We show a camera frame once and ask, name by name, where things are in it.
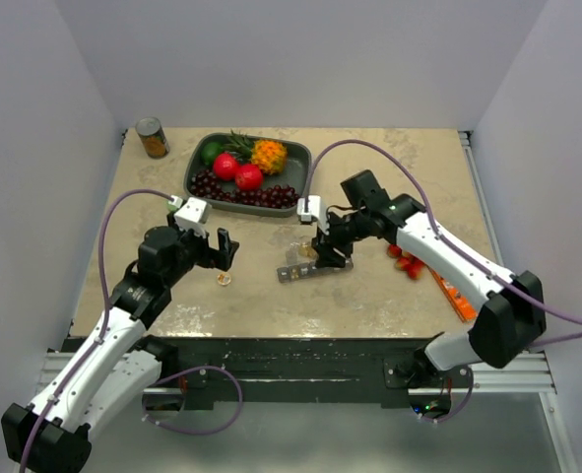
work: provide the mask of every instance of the black motor joint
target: black motor joint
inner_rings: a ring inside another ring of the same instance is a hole
[[[364,170],[341,183],[353,212],[339,216],[327,213],[328,234],[317,230],[312,247],[318,255],[316,266],[344,268],[352,256],[353,243],[367,237],[396,244],[398,229],[424,206],[408,194],[391,199],[370,170]]]

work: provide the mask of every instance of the marble tabletop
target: marble tabletop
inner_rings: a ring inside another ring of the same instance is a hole
[[[183,176],[201,138],[219,128],[166,128],[171,151],[161,160],[146,156],[134,130],[126,135],[109,201],[140,187],[183,195]],[[458,133],[447,129],[241,128],[250,135],[296,141],[313,159],[329,144],[359,138],[384,147],[400,159],[428,194],[436,219],[485,257],[492,251]],[[357,145],[332,151],[319,166],[312,193],[329,204],[346,205],[340,182],[371,169],[392,196],[417,197],[406,178],[377,153]],[[146,230],[165,222],[165,203],[136,195],[116,210],[105,246],[109,288],[136,258]],[[386,243],[369,239],[355,245],[355,268],[347,273],[282,285],[276,269],[285,265],[293,242],[314,235],[295,217],[274,219],[214,210],[207,223],[229,230],[240,242],[231,283],[217,283],[219,271],[195,268],[172,291],[172,303],[150,333],[215,337],[428,337],[463,323],[426,271],[418,281],[394,269]],[[102,310],[97,252],[91,259],[79,301],[73,336],[87,335]]]

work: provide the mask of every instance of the tin can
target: tin can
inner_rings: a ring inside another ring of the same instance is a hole
[[[135,131],[142,140],[146,154],[151,158],[163,158],[170,151],[168,140],[163,134],[162,124],[157,118],[153,116],[142,118],[135,125]]]

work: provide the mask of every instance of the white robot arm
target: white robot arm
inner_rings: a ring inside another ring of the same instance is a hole
[[[108,317],[102,313],[93,334],[67,366],[27,407],[13,404],[7,409],[2,429],[15,461],[20,461],[40,416],[41,427],[29,444],[29,468],[38,473],[80,471],[91,452],[91,440],[135,395],[160,378],[162,354],[157,350],[138,346],[124,361],[123,355],[170,303],[170,289],[187,272],[195,265],[226,271],[239,247],[219,229],[219,249],[210,248],[203,226],[210,211],[207,202],[191,197],[179,205],[168,214],[167,226],[146,232],[138,259],[113,290]]]
[[[445,237],[489,271],[488,274],[482,272],[435,234],[421,203],[407,194],[391,199],[369,170],[350,177],[341,185],[354,209],[347,215],[329,212],[319,196],[300,199],[297,206],[300,222],[317,223],[312,247],[318,254],[318,268],[343,268],[346,258],[352,255],[355,241],[366,237],[384,238],[437,271],[479,313],[469,331],[434,338],[420,350],[415,366],[402,367],[403,371],[412,370],[411,376],[423,380],[434,372],[447,372],[480,361],[503,368],[544,333],[544,312],[524,303],[489,276],[489,273],[494,274],[541,301],[542,284],[532,273],[514,275],[436,223]]]

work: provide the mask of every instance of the red tomato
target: red tomato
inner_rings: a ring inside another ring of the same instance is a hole
[[[262,185],[264,175],[255,165],[244,165],[235,174],[235,185],[240,190],[255,190]]]
[[[212,170],[220,180],[232,180],[239,168],[240,164],[230,153],[220,153],[214,160]]]
[[[387,248],[387,254],[392,258],[398,258],[402,254],[402,248],[397,244],[390,244]]]

